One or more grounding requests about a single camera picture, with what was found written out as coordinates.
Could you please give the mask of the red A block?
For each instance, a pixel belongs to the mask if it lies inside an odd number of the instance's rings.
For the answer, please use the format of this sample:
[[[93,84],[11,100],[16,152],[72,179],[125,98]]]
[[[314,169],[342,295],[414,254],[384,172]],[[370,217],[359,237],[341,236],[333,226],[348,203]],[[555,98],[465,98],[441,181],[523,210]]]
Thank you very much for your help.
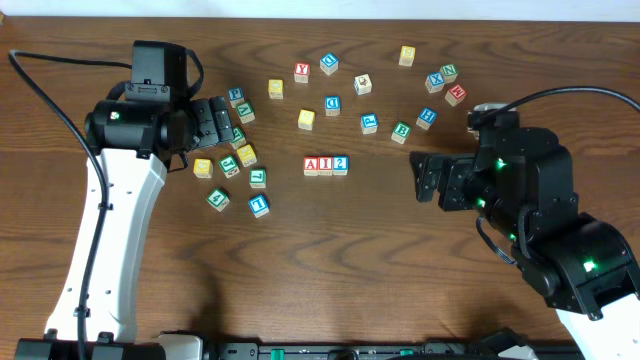
[[[303,173],[305,176],[318,176],[319,175],[319,158],[318,157],[305,157],[303,163]]]

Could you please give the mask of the blue 2 block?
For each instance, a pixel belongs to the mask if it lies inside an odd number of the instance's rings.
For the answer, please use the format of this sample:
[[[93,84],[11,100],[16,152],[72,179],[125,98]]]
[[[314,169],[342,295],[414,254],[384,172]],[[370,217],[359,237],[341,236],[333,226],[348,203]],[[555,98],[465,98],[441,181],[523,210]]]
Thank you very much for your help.
[[[334,156],[333,157],[333,175],[334,176],[346,176],[349,171],[349,157],[348,156]]]

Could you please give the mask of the red I block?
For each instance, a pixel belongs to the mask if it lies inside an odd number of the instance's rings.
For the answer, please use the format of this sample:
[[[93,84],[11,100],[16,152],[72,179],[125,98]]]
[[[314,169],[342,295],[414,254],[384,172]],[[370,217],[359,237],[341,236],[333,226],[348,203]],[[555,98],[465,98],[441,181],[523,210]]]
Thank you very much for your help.
[[[318,158],[318,175],[319,176],[333,175],[333,157],[332,156],[321,156]]]

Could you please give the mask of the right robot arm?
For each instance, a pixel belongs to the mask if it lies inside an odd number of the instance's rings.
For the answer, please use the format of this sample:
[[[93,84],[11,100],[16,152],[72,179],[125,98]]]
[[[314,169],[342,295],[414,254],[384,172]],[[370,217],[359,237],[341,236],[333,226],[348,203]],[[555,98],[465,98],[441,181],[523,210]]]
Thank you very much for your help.
[[[549,129],[515,110],[478,105],[469,154],[413,152],[416,198],[444,211],[475,210],[511,243],[484,241],[556,311],[586,359],[639,356],[639,265],[612,225],[578,209],[573,161]]]

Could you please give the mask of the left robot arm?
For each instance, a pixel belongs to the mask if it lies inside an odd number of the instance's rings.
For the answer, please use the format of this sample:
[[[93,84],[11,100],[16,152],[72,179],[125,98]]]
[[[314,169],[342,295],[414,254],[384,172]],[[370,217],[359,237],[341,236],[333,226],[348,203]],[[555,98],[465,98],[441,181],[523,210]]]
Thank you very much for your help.
[[[199,98],[191,49],[138,40],[131,77],[73,133],[87,155],[87,192],[63,291],[19,359],[209,359],[204,336],[170,331],[138,343],[137,284],[149,222],[174,157],[233,139],[222,97]]]

